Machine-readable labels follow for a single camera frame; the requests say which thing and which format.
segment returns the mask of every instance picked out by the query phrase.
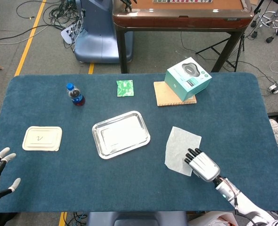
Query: silver tray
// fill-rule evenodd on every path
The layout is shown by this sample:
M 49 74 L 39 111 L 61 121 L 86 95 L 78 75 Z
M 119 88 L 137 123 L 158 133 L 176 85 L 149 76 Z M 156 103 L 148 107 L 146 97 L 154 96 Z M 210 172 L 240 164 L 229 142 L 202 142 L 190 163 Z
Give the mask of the silver tray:
M 141 114 L 127 112 L 99 122 L 92 128 L 97 152 L 110 159 L 149 143 L 150 135 Z

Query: blue tablecloth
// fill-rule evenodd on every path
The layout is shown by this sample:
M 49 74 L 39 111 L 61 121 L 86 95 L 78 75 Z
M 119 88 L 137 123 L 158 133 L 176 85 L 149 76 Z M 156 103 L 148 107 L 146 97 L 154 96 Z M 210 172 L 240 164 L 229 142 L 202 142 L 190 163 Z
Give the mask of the blue tablecloth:
M 165 146 L 172 126 L 202 136 L 200 148 L 255 204 L 278 210 L 278 148 L 257 79 L 248 73 L 213 73 L 197 104 L 157 107 L 153 82 L 164 74 L 27 75 L 12 79 L 0 113 L 0 150 L 8 163 L 0 188 L 19 188 L 0 200 L 0 212 L 232 210 L 195 175 L 169 170 Z M 133 80 L 134 97 L 117 97 L 116 80 Z M 78 86 L 86 103 L 74 106 L 65 86 Z M 148 145 L 110 160 L 98 156 L 92 126 L 139 111 Z M 60 126 L 58 152 L 22 149 L 30 126 Z

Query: soda bottle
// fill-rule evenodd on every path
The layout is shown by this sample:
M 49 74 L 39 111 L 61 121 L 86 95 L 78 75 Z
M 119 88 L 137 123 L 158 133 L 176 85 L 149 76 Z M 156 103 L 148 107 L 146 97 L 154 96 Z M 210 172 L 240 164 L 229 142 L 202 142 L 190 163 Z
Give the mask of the soda bottle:
M 73 101 L 73 104 L 76 106 L 82 106 L 86 102 L 84 96 L 81 94 L 81 91 L 73 85 L 73 83 L 67 84 L 68 95 Z

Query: gray floor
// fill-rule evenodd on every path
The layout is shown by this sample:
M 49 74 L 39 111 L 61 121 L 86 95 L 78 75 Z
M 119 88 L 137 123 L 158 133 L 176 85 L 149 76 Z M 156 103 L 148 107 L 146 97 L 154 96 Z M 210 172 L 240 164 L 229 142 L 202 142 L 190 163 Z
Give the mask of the gray floor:
M 34 19 L 22 19 L 16 15 L 15 8 L 22 2 L 24 0 L 0 0 L 0 37 L 12 36 L 33 26 Z M 262 8 L 265 8 L 268 2 L 269 0 L 266 0 Z M 39 7 L 40 3 L 31 2 L 23 5 L 19 10 L 25 16 L 35 16 Z M 277 7 L 273 2 L 270 9 Z M 240 60 L 259 67 L 266 75 L 278 80 L 278 74 L 272 73 L 269 69 L 269 64 L 278 60 L 278 37 L 271 44 L 265 42 L 271 34 L 272 31 L 262 29 L 257 39 L 253 41 L 246 39 L 245 52 L 241 54 Z M 203 49 L 228 37 L 224 33 L 198 32 L 184 32 L 182 36 L 184 45 L 193 50 Z M 29 33 L 15 39 L 0 41 L 0 43 L 16 42 L 28 37 Z M 15 74 L 25 45 L 26 42 L 16 45 L 0 45 L 0 65 L 4 67 L 3 71 L 0 70 L 0 108 L 7 84 Z M 209 59 L 217 58 L 217 55 L 210 50 L 202 55 Z M 187 57 L 195 58 L 208 71 L 215 62 L 215 60 L 203 60 L 200 56 L 195 56 L 192 51 L 185 50 L 181 45 L 180 32 L 137 32 L 135 33 L 134 57 L 129 63 L 129 69 L 131 73 L 164 73 L 168 67 Z M 88 73 L 88 68 L 89 64 L 78 62 L 72 51 L 64 48 L 59 31 L 48 27 L 34 37 L 21 74 L 78 74 Z M 248 64 L 239 63 L 238 71 L 250 72 L 259 77 L 259 85 L 263 89 L 270 85 L 270 82 L 262 77 L 263 75 L 257 69 Z M 119 65 L 96 64 L 94 73 L 120 73 L 120 67 Z M 263 99 L 268 112 L 278 111 L 278 94 Z M 54 226 L 58 225 L 59 217 L 60 213 L 22 213 L 7 225 Z

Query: bottle cap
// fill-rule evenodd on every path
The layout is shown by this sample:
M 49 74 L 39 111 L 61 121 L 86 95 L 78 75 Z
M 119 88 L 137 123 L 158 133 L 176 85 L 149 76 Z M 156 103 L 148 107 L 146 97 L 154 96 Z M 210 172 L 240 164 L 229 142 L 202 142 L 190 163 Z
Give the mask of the bottle cap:
M 68 89 L 68 90 L 73 90 L 73 89 L 74 89 L 73 83 L 68 83 L 68 84 L 67 84 L 67 89 Z

